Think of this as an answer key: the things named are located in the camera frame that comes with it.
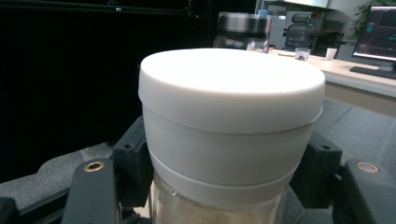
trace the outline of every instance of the desk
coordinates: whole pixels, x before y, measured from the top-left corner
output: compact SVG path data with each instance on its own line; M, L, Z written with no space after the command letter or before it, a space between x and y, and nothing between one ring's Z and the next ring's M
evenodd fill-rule
M308 62L326 76L326 98L396 117L396 80L349 71L356 65L377 67L339 60L325 61L313 55Z

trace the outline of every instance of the white plastic jar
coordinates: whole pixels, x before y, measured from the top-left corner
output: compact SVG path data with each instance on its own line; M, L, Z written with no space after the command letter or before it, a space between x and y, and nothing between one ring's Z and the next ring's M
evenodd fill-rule
M245 50L181 49L144 59L139 97L159 192L154 223L207 211L223 219L206 223L235 223L244 214L235 211L278 216L321 113L324 83L309 63ZM172 204L178 209L166 209Z

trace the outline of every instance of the monitor screen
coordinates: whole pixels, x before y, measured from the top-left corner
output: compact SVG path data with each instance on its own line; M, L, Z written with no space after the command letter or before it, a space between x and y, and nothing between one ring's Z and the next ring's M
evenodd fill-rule
M396 62L396 7L371 7L352 56Z

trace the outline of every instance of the office chair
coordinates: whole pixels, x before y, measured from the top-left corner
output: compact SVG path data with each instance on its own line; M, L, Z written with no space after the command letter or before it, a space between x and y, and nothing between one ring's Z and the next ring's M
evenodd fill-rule
M311 19L310 15L296 13L291 18L294 24L288 27L286 32L285 47L283 50L295 51L296 48L309 49L312 39L314 27L309 24Z

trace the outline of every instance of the white lid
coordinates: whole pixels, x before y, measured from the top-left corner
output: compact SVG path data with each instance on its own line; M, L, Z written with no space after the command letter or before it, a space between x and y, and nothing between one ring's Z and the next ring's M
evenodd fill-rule
M159 116L195 129L273 133L315 120L324 82L315 66L291 58L238 49L181 49L143 60L139 97Z

